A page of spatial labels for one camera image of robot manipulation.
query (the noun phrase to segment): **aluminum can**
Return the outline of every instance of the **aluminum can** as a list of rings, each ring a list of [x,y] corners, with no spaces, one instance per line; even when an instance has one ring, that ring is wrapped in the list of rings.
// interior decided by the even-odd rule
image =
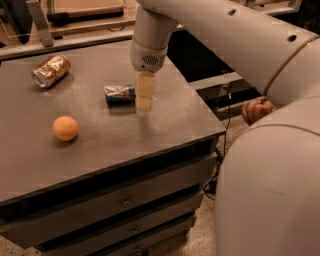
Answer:
[[[106,86],[106,101],[108,104],[132,102],[136,98],[133,85],[127,86]]]
[[[49,88],[64,77],[69,69],[69,60],[63,55],[56,55],[37,66],[31,75],[41,88]]]

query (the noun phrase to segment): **ball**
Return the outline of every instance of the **ball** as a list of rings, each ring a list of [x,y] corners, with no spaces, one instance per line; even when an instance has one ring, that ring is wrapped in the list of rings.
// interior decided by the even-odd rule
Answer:
[[[72,117],[61,116],[54,121],[53,132],[60,140],[70,141],[77,136],[79,127]]]

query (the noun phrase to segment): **wire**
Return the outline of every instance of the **wire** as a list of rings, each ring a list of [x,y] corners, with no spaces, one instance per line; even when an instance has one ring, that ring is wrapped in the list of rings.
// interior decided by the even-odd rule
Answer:
[[[108,28],[109,31],[112,31],[112,32],[119,32],[121,30],[123,30],[126,26],[123,26],[122,28],[118,29],[118,30],[114,30],[114,29],[111,29],[111,28]]]
[[[219,174],[220,174],[220,167],[221,167],[221,164],[222,164],[222,161],[223,159],[225,158],[226,156],[226,146],[227,146],[227,132],[228,132],[228,129],[229,129],[229,126],[230,126],[230,123],[231,123],[231,93],[229,91],[229,85],[226,85],[224,87],[224,90],[226,90],[226,92],[228,93],[228,124],[227,124],[227,127],[226,127],[226,132],[224,134],[224,146],[223,146],[223,156],[221,155],[220,151],[218,148],[216,148],[215,152],[217,153],[218,155],[218,162],[219,162],[219,165],[217,166],[217,170],[215,172],[215,174],[207,181],[207,183],[204,185],[203,187],[203,192],[204,194],[211,200],[214,200],[215,201],[215,198],[211,197],[208,195],[208,193],[213,193],[213,191],[211,191],[210,189],[208,189],[208,187],[210,186],[210,184],[212,182],[218,182],[218,177],[219,177]]]
[[[230,123],[231,123],[231,93],[229,92],[229,89],[228,87],[225,88],[225,90],[227,91],[228,93],[228,102],[229,102],[229,106],[228,106],[228,124],[227,124],[227,127],[226,127],[226,132],[224,134],[224,145],[223,145],[223,157],[226,156],[226,148],[227,148],[227,132],[228,132],[228,129],[229,129],[229,126],[230,126]]]

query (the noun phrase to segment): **tabletop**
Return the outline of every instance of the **tabletop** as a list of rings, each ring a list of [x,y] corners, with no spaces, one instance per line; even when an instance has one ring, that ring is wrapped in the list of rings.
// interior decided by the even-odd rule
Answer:
[[[4,61],[0,67],[0,206],[68,182],[224,133],[225,128],[167,58],[156,74],[151,111],[134,104],[110,107],[106,85],[134,84],[131,41],[74,49],[71,69],[49,89],[31,71],[50,55]],[[73,117],[71,142],[52,130],[60,116]]]

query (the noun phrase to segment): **cable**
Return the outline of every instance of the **cable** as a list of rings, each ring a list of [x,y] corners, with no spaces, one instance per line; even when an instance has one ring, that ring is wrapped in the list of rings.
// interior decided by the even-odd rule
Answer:
[[[215,152],[218,155],[219,165],[217,166],[217,170],[216,170],[215,174],[207,181],[207,183],[203,187],[204,194],[211,200],[215,200],[215,198],[209,196],[208,193],[213,194],[213,195],[215,195],[215,193],[216,193],[216,186],[217,186],[218,177],[220,174],[220,167],[221,167],[221,164],[222,164],[224,157],[226,156],[227,132],[228,132],[228,129],[229,129],[229,126],[231,123],[231,99],[232,99],[232,97],[231,97],[231,93],[229,91],[229,84],[225,85],[223,87],[223,89],[228,93],[228,102],[229,102],[229,104],[228,104],[228,124],[226,127],[226,132],[224,134],[224,146],[223,146],[224,152],[223,152],[223,156],[222,156],[219,149],[216,148]]]
[[[123,26],[122,28],[120,28],[119,30],[114,30],[114,29],[111,29],[111,28],[108,28],[109,31],[112,31],[112,32],[119,32],[121,30],[123,30],[126,26]]]
[[[227,132],[228,132],[228,129],[229,129],[229,126],[230,126],[230,122],[231,122],[231,93],[229,91],[229,86],[226,86],[224,89],[226,90],[226,92],[228,93],[228,124],[227,124],[227,127],[226,127],[226,132],[224,134],[224,145],[223,145],[223,157],[226,156],[226,147],[227,147]]]

